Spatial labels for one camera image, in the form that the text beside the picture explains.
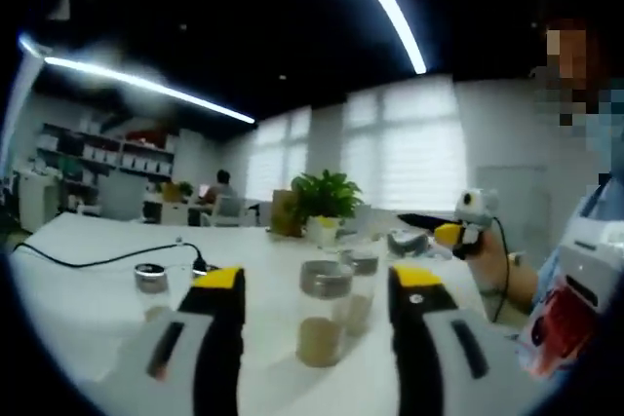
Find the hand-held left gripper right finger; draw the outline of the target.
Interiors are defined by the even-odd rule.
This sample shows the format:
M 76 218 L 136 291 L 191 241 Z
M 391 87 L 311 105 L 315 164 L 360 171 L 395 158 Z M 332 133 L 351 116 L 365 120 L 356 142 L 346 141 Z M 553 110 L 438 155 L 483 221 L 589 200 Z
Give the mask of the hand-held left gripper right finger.
M 530 380 L 513 334 L 459 308 L 439 277 L 390 267 L 388 308 L 399 414 L 528 414 Z

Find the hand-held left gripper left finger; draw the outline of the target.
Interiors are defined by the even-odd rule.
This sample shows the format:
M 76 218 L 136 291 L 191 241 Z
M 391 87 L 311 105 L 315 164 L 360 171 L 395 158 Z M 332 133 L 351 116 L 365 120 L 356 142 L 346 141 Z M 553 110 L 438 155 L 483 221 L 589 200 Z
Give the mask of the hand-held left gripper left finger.
M 237 415 L 246 278 L 240 267 L 194 280 L 150 321 L 114 370 L 116 415 Z

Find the person's right hand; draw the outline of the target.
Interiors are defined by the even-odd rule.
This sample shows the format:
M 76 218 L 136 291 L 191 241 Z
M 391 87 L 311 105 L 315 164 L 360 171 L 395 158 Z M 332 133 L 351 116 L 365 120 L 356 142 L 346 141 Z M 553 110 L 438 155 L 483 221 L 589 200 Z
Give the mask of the person's right hand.
M 507 282 L 510 267 L 509 255 L 502 241 L 491 230 L 482 232 L 483 246 L 477 256 L 468 257 L 467 263 L 478 285 L 502 292 Z

